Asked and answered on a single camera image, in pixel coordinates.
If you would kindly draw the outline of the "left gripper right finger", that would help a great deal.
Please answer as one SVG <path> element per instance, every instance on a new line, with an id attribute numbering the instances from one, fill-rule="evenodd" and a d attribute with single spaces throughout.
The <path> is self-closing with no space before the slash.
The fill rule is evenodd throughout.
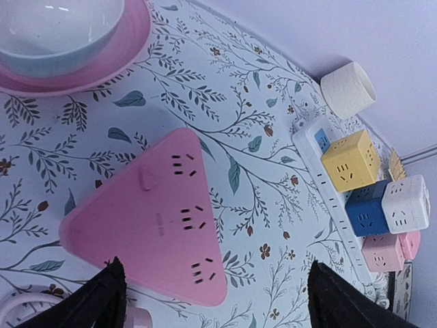
<path id="1" fill-rule="evenodd" d="M 414 327 L 369 300 L 323 262 L 311 265 L 307 289 L 312 327 Z"/>

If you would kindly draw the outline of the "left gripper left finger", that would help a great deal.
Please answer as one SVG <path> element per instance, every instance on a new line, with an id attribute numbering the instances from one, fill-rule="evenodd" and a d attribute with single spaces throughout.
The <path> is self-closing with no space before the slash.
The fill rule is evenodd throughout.
<path id="1" fill-rule="evenodd" d="M 126 276 L 119 258 L 57 305 L 19 327 L 119 327 L 126 315 Z"/>

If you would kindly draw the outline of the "round pink socket with cord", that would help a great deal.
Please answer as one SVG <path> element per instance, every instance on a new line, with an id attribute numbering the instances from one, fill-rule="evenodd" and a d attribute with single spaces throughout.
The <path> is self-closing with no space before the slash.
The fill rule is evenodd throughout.
<path id="1" fill-rule="evenodd" d="M 19 294 L 1 303 L 1 327 L 15 327 L 63 301 L 44 293 Z M 151 314 L 142 308 L 128 305 L 124 327 L 153 327 Z"/>

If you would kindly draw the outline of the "pink power strip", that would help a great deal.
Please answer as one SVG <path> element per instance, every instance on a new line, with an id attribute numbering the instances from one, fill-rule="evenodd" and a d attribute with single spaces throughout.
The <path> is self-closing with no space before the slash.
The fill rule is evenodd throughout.
<path id="1" fill-rule="evenodd" d="M 118 258 L 126 279 L 169 297 L 218 306 L 227 281 L 196 133 L 179 128 L 71 210 L 63 248 L 101 267 Z"/>

